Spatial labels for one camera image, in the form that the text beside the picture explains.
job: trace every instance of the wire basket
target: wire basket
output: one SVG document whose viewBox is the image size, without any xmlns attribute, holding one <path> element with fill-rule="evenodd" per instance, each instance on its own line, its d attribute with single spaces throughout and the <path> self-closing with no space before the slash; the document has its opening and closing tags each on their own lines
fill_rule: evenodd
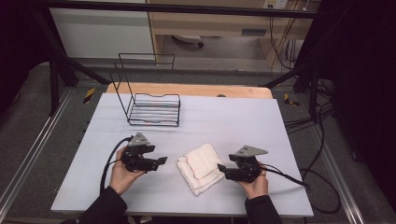
<svg viewBox="0 0 396 224">
<path fill-rule="evenodd" d="M 110 73 L 110 77 L 128 123 L 140 126 L 178 127 L 180 96 L 178 94 L 152 95 L 133 92 L 129 76 L 136 75 L 136 72 L 125 69 L 130 63 L 125 64 L 125 60 L 121 58 L 122 55 L 124 54 L 120 54 L 120 63 L 115 63 L 117 73 Z"/>
</svg>

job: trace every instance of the gray carpet floor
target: gray carpet floor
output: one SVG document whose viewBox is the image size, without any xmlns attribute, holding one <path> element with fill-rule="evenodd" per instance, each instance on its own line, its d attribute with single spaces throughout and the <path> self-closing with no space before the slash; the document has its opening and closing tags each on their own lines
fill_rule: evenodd
<svg viewBox="0 0 396 224">
<path fill-rule="evenodd" d="M 234 39 L 222 39 L 225 45 L 235 42 Z M 173 75 L 136 75 L 132 81 L 144 82 L 173 82 L 173 83 L 195 83 L 195 84 L 223 84 L 223 85 L 246 85 L 257 86 L 279 76 L 282 72 L 266 68 L 261 70 L 261 65 L 253 66 L 251 62 L 249 69 L 234 69 L 228 63 L 224 67 L 207 65 L 207 55 L 209 52 L 200 52 L 195 56 L 190 50 L 195 46 L 188 44 L 174 43 L 175 40 L 168 38 L 165 40 L 164 49 L 166 52 L 177 52 L 176 62 L 180 62 L 178 71 Z M 219 38 L 208 38 L 205 40 L 205 50 L 212 44 L 219 45 Z M 220 57 L 222 62 L 237 62 L 238 55 L 246 56 L 246 60 L 262 61 L 260 54 L 251 53 L 250 48 L 257 48 L 257 42 L 247 41 L 241 44 L 239 51 L 229 48 L 230 51 L 222 49 L 214 50 L 211 56 Z M 200 63 L 201 66 L 194 67 L 188 64 Z M 111 68 L 92 67 L 96 73 L 108 77 L 112 72 Z M 32 218 L 36 223 L 57 223 L 59 220 L 70 218 L 50 211 L 51 204 L 56 196 L 55 190 L 62 184 L 67 169 L 78 150 L 78 142 L 84 136 L 84 130 L 89 125 L 89 120 L 94 112 L 101 93 L 106 91 L 106 86 L 99 85 L 83 74 L 78 73 L 81 80 L 78 87 L 74 88 L 64 113 L 60 117 L 55 129 L 52 131 L 48 142 L 43 147 L 35 165 L 23 184 L 14 203 L 11 205 L 6 221 L 12 218 Z M 293 84 L 291 78 L 282 86 L 273 89 L 274 97 L 278 100 L 279 108 L 284 120 L 303 119 L 306 114 L 301 106 L 294 106 L 284 103 L 284 93 L 290 95 L 290 99 L 298 101 L 299 97 L 307 97 L 305 94 L 296 95 L 290 90 Z M 83 99 L 89 87 L 95 87 L 96 91 L 88 104 L 83 104 Z M 321 103 L 327 101 L 326 98 L 319 99 Z M 24 156 L 29 151 L 31 145 L 38 136 L 41 128 L 48 119 L 50 112 L 50 83 L 49 69 L 46 66 L 38 66 L 32 70 L 21 89 L 21 98 L 11 106 L 0 119 L 0 145 L 2 146 L 2 160 L 0 160 L 0 192 L 4 192 L 7 184 L 18 170 Z M 389 204 L 377 187 L 370 171 L 364 163 L 352 160 L 348 143 L 343 136 L 336 117 L 327 117 L 323 121 L 325 141 L 332 151 L 333 156 L 342 174 L 349 185 L 351 193 L 361 210 L 361 214 L 366 223 L 396 223 L 396 215 L 389 207 Z M 318 152 L 318 142 L 310 128 L 300 130 L 289 135 L 290 143 L 300 168 L 305 168 L 313 160 Z M 319 159 L 313 169 L 330 180 L 330 176 L 322 159 Z M 306 182 L 312 188 L 310 202 L 321 209 L 331 210 L 337 204 L 335 194 L 323 181 L 308 175 Z M 315 216 L 308 218 L 307 223 L 349 223 L 346 212 L 341 208 L 335 214 L 323 214 L 314 210 Z M 285 220 L 285 223 L 303 223 L 302 220 Z"/>
</svg>

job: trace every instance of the folded towel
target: folded towel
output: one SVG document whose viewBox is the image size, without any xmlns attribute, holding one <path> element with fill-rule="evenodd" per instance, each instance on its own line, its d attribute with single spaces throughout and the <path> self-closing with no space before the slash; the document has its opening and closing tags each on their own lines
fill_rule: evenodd
<svg viewBox="0 0 396 224">
<path fill-rule="evenodd" d="M 177 166 L 191 191 L 199 195 L 224 177 L 218 163 L 223 164 L 215 149 L 204 144 L 178 158 Z"/>
</svg>

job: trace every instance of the power strip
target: power strip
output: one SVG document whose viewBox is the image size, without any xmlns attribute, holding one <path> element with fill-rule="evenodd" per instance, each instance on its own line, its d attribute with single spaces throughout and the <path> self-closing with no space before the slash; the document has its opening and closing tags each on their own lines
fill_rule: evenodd
<svg viewBox="0 0 396 224">
<path fill-rule="evenodd" d="M 262 8 L 285 9 L 288 0 L 265 0 Z"/>
</svg>

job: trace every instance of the person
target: person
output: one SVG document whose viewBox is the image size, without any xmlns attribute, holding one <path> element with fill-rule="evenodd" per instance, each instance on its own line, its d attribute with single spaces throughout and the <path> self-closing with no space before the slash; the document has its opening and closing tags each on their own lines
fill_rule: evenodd
<svg viewBox="0 0 396 224">
<path fill-rule="evenodd" d="M 136 179 L 143 175 L 144 171 L 129 172 L 120 160 L 122 149 L 117 151 L 116 162 L 113 165 L 109 186 L 91 204 L 91 206 L 75 220 L 65 220 L 61 224 L 127 224 L 124 213 L 127 204 L 121 198 Z M 245 207 L 249 224 L 277 224 L 282 223 L 270 197 L 268 196 L 268 180 L 266 172 L 252 182 L 237 182 L 247 195 Z"/>
</svg>

